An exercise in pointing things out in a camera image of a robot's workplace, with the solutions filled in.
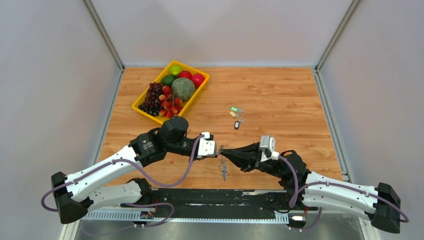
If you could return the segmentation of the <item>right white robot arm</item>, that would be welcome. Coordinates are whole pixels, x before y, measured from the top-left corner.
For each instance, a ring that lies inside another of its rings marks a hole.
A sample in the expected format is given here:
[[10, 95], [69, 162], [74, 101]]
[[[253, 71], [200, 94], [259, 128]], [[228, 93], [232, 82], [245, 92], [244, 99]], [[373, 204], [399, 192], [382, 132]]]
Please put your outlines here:
[[258, 170], [279, 179], [286, 191], [289, 210], [331, 209], [368, 219], [381, 231], [398, 234], [401, 223], [409, 219], [401, 210], [401, 200], [391, 185], [353, 184], [332, 179], [307, 169], [295, 150], [277, 153], [260, 143], [239, 148], [224, 148], [219, 154], [242, 172]]

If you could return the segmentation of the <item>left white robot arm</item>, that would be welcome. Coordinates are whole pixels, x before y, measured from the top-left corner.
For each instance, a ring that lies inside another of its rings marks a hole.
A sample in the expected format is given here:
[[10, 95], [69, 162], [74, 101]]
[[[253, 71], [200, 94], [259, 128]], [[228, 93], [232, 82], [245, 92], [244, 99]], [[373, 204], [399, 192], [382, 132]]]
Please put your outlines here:
[[189, 162], [181, 179], [160, 184], [163, 188], [179, 185], [188, 175], [195, 160], [218, 156], [217, 144], [210, 132], [196, 138], [187, 137], [189, 123], [180, 116], [166, 120], [161, 127], [142, 133], [109, 158], [79, 172], [51, 176], [52, 195], [62, 224], [70, 224], [87, 213], [113, 205], [154, 207], [151, 184], [144, 167], [164, 160], [172, 153], [188, 156]]

